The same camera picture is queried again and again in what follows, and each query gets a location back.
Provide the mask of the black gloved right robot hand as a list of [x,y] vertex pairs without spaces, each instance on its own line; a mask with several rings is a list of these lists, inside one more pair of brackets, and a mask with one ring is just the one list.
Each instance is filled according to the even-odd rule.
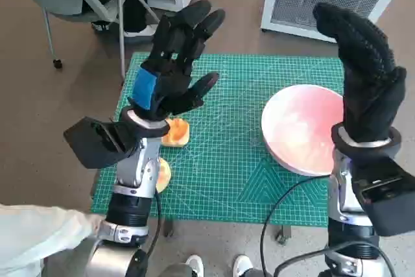
[[343,126],[357,143],[386,140],[405,98],[407,70],[369,19],[328,3],[313,9],[318,31],[334,39],[344,68]]

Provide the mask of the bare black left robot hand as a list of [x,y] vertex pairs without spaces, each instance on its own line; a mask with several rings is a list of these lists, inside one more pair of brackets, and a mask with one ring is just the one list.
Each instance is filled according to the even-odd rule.
[[225,17],[225,11],[212,10],[208,0],[161,17],[152,50],[137,72],[129,98],[137,116],[161,121],[203,105],[219,74],[212,71],[192,83],[193,62],[201,57]]

